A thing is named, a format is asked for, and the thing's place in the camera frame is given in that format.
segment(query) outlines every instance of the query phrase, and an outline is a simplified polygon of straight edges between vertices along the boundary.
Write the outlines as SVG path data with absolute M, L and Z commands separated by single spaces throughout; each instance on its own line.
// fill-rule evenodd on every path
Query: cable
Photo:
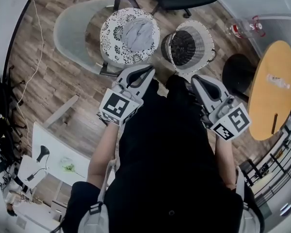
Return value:
M 37 170 L 34 174 L 30 175 L 26 181 L 31 181 L 34 176 L 40 171 L 40 170 L 47 170 L 47 162 L 48 162 L 48 159 L 49 159 L 49 155 L 47 157 L 47 161 L 45 161 L 45 168 L 40 168 L 39 170 Z
M 34 4 L 34 7 L 35 7 L 35 13 L 36 13 L 36 15 L 37 15 L 38 23 L 39 23 L 40 30 L 41 30 L 41 38 L 42 38 L 41 56 L 40 56 L 40 59 L 39 59 L 38 64 L 37 64 L 37 69 L 36 69 L 36 71 L 35 71 L 34 74 L 31 76 L 31 78 L 26 82 L 26 85 L 25 85 L 25 89 L 24 89 L 24 91 L 23 91 L 23 94 L 22 94 L 20 100 L 19 100 L 19 101 L 17 102 L 17 104 L 16 104 L 17 107 L 18 107 L 18 109 L 19 109 L 19 111 L 20 111 L 20 113 L 21 113 L 21 115 L 22 115 L 22 117 L 24 118 L 24 120 L 25 120 L 25 122 L 26 122 L 26 125 L 27 125 L 27 141 L 28 141 L 28 144 L 29 144 L 30 147 L 32 147 L 32 146 L 30 145 L 30 142 L 29 142 L 29 131 L 30 131 L 30 129 L 29 129 L 29 125 L 28 125 L 28 122 L 27 122 L 26 118 L 24 117 L 24 114 L 23 114 L 23 112 L 21 111 L 21 109 L 20 109 L 20 107 L 19 107 L 18 104 L 22 101 L 22 99 L 23 99 L 23 97 L 24 97 L 24 94 L 25 94 L 25 91 L 26 91 L 26 88 L 27 88 L 28 83 L 33 79 L 34 75 L 37 73 L 37 71 L 38 71 L 38 69 L 39 69 L 39 66 L 40 66 L 40 62 L 41 62 L 41 60 L 42 60 L 42 55 L 43 55 L 44 39 L 43 39 L 42 27 L 41 27 L 40 17 L 39 17 L 39 15 L 38 15 L 37 7 L 36 7 L 36 5 L 35 5 L 35 1 L 34 1 L 34 0 L 33 0 L 33 4 Z

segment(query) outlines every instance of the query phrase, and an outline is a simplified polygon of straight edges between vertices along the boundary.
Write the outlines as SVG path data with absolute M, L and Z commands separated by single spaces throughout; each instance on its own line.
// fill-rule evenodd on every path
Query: wooden floor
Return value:
M 111 87 L 112 80 L 93 74 L 65 58 L 55 49 L 53 42 L 53 27 L 56 18 L 65 8 L 83 1 L 87 0 L 35 0 L 45 45 L 40 68 L 28 84 L 23 99 L 24 105 L 21 106 L 30 129 L 29 143 L 26 139 L 26 130 L 22 131 L 24 134 L 21 139 L 23 142 L 22 148 L 27 149 L 29 155 L 31 154 L 33 123 L 35 121 L 44 122 L 75 94 L 78 94 L 80 99 L 65 115 L 65 120 L 68 119 L 69 124 L 62 135 L 63 140 L 90 157 L 102 135 L 104 125 L 98 119 L 96 113 L 106 89 Z M 142 9 L 148 12 L 151 12 L 157 4 L 155 0 L 137 0 L 137 2 Z M 190 19 L 200 21 L 209 29 L 217 51 L 216 59 L 198 73 L 207 74 L 220 80 L 225 61 L 235 53 L 245 54 L 252 64 L 257 65 L 259 59 L 249 41 L 228 36 L 224 32 L 224 21 L 230 18 L 230 15 L 219 2 L 191 9 L 191 12 L 192 17 Z M 99 50 L 99 30 L 104 20 L 111 13 L 111 9 L 104 9 L 99 15 L 95 16 L 89 24 L 86 34 L 89 53 L 99 63 L 102 63 Z M 161 31 L 161 41 L 186 20 L 182 17 L 182 14 L 183 11 L 159 11 L 155 14 L 154 17 Z M 15 82 L 27 81 L 32 76 L 41 54 L 41 48 L 40 29 L 33 2 L 31 2 L 16 34 L 9 60 L 11 65 L 15 65 L 12 74 Z M 163 59 L 160 47 L 151 57 L 151 62 L 156 69 L 156 77 L 162 83 L 174 73 L 171 64 Z M 23 88 L 24 86 L 15 91 L 18 97 L 21 96 Z M 161 86 L 160 93 L 167 94 L 163 86 Z M 17 121 L 24 123 L 19 112 L 16 113 L 16 117 Z M 57 122 L 52 130 L 56 130 L 61 123 L 61 121 Z M 249 131 L 246 131 L 233 140 L 235 163 L 239 164 L 247 158 L 257 161 L 268 152 L 277 138 L 278 136 L 275 135 L 269 140 L 258 142 L 251 137 Z M 210 132 L 209 141 L 213 147 L 215 137 Z M 44 182 L 39 187 L 40 189 L 47 189 L 48 182 Z

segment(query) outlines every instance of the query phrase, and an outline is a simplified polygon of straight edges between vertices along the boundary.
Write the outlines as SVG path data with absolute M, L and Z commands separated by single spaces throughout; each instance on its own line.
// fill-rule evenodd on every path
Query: white strap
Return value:
M 237 183 L 236 183 L 236 193 L 241 196 L 242 200 L 244 200 L 244 176 L 243 176 L 243 172 L 241 171 L 239 166 L 236 167 L 236 169 L 238 170 L 238 179 L 237 179 Z
M 116 159 L 109 161 L 108 166 L 107 166 L 107 171 L 106 171 L 106 175 L 105 175 L 105 179 L 103 181 L 99 196 L 98 196 L 98 202 L 103 202 L 105 199 L 105 193 L 107 190 L 107 184 L 108 184 L 108 178 L 109 175 L 112 171 L 112 167 L 114 167 L 116 164 Z

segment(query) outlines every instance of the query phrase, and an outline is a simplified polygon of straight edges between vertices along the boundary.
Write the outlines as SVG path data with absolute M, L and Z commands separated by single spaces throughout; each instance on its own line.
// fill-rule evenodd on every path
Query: black shirt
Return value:
M 223 183 L 195 108 L 150 97 L 119 143 L 121 166 L 104 201 L 110 232 L 238 232 L 243 201 Z M 99 192 L 73 185 L 64 233 L 78 231 Z

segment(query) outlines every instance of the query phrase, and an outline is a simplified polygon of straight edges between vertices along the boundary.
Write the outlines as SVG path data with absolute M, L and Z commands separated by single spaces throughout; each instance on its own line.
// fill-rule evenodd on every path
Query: wooden table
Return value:
M 290 88 L 280 88 L 267 81 L 268 74 L 284 79 Z M 273 135 L 275 114 L 278 116 L 274 133 L 287 120 L 291 111 L 291 47 L 286 42 L 274 42 L 261 58 L 252 83 L 248 111 L 252 120 L 250 133 L 260 141 Z

